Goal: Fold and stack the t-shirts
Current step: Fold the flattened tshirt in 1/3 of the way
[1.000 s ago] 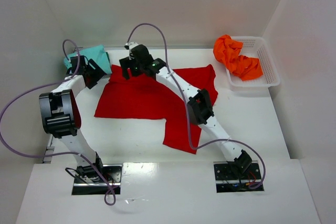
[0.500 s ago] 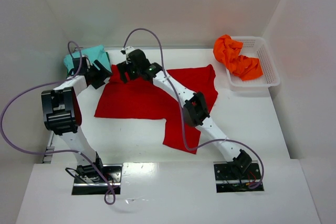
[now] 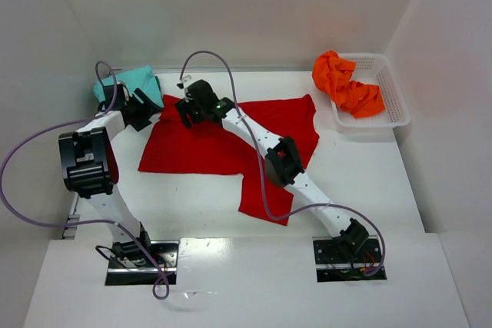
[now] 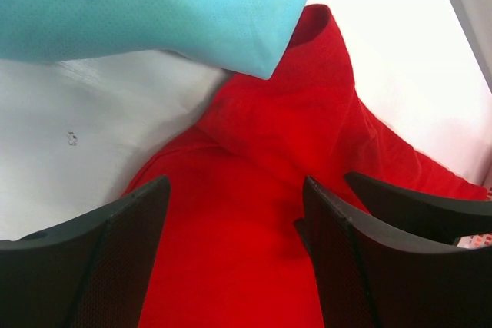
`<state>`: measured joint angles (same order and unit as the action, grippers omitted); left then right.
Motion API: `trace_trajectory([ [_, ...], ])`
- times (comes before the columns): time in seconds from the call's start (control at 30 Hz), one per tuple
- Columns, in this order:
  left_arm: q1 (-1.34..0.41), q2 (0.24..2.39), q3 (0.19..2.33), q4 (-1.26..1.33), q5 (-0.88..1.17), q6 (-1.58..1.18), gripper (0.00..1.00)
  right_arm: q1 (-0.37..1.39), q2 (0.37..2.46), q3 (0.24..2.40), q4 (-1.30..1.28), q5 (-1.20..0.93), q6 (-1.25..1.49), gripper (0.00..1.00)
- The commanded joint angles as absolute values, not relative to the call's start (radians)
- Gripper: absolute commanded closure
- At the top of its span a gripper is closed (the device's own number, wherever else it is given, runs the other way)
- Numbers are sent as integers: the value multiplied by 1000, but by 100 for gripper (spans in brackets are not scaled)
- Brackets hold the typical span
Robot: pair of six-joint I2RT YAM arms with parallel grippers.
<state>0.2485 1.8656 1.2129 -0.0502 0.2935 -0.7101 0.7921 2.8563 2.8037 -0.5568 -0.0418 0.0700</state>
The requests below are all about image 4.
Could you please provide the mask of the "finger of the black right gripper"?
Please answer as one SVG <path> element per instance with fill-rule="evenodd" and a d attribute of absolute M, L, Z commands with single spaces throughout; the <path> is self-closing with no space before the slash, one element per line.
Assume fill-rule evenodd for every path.
<path fill-rule="evenodd" d="M 344 175 L 369 213 L 393 227 L 443 244 L 491 232 L 491 202 L 439 197 L 357 172 Z"/>

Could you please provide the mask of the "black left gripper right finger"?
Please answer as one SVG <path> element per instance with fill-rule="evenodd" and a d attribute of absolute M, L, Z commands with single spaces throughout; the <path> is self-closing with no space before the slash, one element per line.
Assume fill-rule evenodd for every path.
<path fill-rule="evenodd" d="M 327 327 L 489 327 L 491 248 L 410 234 L 312 177 L 295 223 Z"/>

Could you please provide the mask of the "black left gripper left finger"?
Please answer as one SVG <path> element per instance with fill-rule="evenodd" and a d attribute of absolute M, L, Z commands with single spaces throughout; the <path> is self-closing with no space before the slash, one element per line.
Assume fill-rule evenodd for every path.
<path fill-rule="evenodd" d="M 168 210 L 158 177 L 64 223 L 1 242 L 3 327 L 137 327 Z"/>

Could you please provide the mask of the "red t shirt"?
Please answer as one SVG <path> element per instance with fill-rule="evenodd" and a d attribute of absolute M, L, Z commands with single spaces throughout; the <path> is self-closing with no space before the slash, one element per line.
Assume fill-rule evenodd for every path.
<path fill-rule="evenodd" d="M 358 204 L 344 180 L 350 171 L 428 194 L 486 197 L 368 110 L 330 9 L 309 5 L 271 78 L 234 75 L 130 182 L 130 190 L 163 175 L 171 183 L 140 326 L 323 326 L 294 222 L 307 176 Z"/>

